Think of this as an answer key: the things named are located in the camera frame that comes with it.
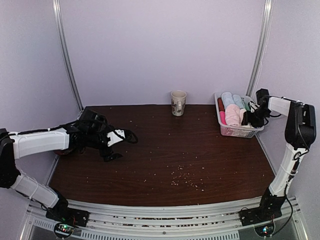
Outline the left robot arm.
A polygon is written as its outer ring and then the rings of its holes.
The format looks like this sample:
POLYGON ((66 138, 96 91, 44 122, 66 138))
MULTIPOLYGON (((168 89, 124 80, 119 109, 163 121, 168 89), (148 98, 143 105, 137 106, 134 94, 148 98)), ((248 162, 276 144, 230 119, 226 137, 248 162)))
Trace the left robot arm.
POLYGON ((85 148, 100 151, 104 160, 113 160, 113 145, 127 140, 124 129, 108 124, 104 115, 84 110, 80 117, 57 127, 21 132, 0 130, 0 186, 12 189, 27 198, 40 202, 61 222, 72 218, 72 211, 66 207, 62 197, 52 188, 40 184, 16 167, 16 160, 44 152, 58 151, 62 154, 85 148))

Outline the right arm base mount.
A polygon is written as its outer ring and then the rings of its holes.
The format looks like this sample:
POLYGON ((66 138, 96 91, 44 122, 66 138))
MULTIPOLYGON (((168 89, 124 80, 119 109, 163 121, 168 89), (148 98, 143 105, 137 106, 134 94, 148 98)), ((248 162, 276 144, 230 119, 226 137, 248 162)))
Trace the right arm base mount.
POLYGON ((259 207, 244 207, 239 211, 242 226, 253 226, 255 233, 262 238, 272 237, 276 233, 275 219, 281 216, 281 210, 267 209, 263 211, 259 207))

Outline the cream towel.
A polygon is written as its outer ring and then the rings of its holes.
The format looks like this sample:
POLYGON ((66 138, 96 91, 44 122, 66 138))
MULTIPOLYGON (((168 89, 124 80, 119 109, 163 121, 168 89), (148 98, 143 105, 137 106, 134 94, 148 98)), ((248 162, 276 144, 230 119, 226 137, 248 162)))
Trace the cream towel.
POLYGON ((242 115, 241 125, 244 126, 251 126, 256 128, 257 126, 257 117, 255 113, 251 113, 250 111, 245 111, 242 115))

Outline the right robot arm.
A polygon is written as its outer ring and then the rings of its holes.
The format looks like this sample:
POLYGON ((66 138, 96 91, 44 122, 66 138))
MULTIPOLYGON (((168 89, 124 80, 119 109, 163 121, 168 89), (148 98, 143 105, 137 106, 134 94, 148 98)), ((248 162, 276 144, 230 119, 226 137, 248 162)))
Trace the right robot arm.
POLYGON ((284 157, 256 210, 258 219, 266 221, 281 210, 299 165, 316 139, 316 113, 313 105, 286 97, 271 96, 265 88, 256 92, 256 100, 257 108, 244 118, 252 126, 263 127, 269 122, 268 118, 273 117, 272 112, 278 113, 279 117, 286 117, 284 157))

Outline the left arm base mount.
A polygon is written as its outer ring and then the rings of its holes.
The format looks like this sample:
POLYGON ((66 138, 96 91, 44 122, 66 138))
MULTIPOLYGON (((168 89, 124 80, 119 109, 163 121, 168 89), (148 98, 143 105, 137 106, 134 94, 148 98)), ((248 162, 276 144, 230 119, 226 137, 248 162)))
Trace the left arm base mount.
POLYGON ((69 238, 79 227, 86 227, 90 213, 85 210, 67 208, 65 216, 54 212, 52 209, 46 211, 45 217, 56 221, 53 233, 59 239, 69 238))

